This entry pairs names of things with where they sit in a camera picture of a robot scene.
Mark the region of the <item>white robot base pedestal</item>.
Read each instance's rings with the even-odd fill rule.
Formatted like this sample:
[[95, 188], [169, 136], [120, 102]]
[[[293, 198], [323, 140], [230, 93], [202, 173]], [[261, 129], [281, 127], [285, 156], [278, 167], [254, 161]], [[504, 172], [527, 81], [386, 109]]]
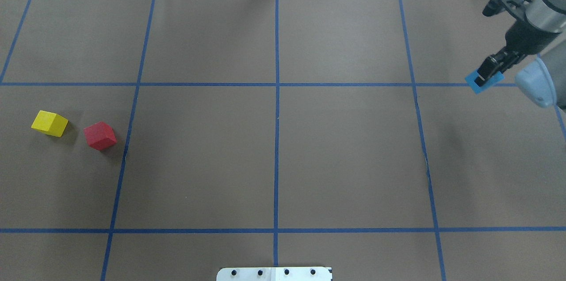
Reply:
[[217, 281], [333, 281], [331, 267], [228, 267], [219, 270]]

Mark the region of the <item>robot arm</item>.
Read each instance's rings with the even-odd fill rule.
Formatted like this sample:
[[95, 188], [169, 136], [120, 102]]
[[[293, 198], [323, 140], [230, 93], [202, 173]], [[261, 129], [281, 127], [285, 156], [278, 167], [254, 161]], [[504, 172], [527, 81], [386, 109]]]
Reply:
[[535, 55], [515, 76], [515, 84], [541, 108], [566, 107], [565, 42], [541, 52], [565, 33], [566, 0], [490, 0], [483, 15], [509, 13], [514, 24], [505, 33], [505, 46], [487, 56], [465, 80], [479, 94], [504, 79], [504, 73]]

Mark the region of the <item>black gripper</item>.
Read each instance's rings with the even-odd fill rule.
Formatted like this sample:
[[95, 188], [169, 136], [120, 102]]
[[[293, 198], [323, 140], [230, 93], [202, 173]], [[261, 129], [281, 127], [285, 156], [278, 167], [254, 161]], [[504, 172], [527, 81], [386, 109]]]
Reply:
[[548, 47], [562, 32], [549, 32], [539, 29], [526, 21], [515, 20], [505, 34], [504, 51], [484, 59], [477, 69], [475, 84], [483, 87], [497, 73], [504, 74], [508, 69], [519, 64], [526, 55], [535, 55]]

